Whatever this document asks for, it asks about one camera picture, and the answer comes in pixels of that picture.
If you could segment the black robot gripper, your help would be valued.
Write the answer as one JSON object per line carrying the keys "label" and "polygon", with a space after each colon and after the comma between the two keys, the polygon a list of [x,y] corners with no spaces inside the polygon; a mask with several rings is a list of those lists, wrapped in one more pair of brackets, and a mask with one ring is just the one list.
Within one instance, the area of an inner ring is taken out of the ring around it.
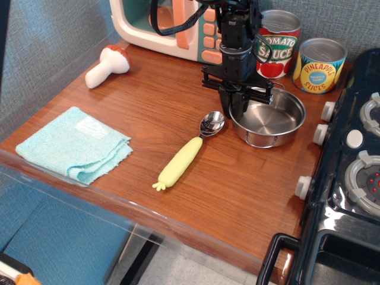
{"label": "black robot gripper", "polygon": [[222,63],[218,66],[205,65],[202,84],[218,90],[225,115],[229,115],[232,95],[232,116],[241,119],[248,108],[249,99],[270,104],[274,84],[257,72],[257,59],[251,47],[245,49],[220,48]]}

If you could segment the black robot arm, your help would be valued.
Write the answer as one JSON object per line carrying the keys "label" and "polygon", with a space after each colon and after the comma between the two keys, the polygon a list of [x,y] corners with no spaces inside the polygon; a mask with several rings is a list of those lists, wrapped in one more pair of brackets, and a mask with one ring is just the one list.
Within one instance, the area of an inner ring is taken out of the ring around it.
{"label": "black robot arm", "polygon": [[269,105],[274,84],[259,75],[257,46],[260,41],[270,46],[259,33],[263,15],[258,1],[217,1],[211,5],[221,34],[221,65],[205,65],[202,84],[217,90],[224,114],[241,119],[251,101]]}

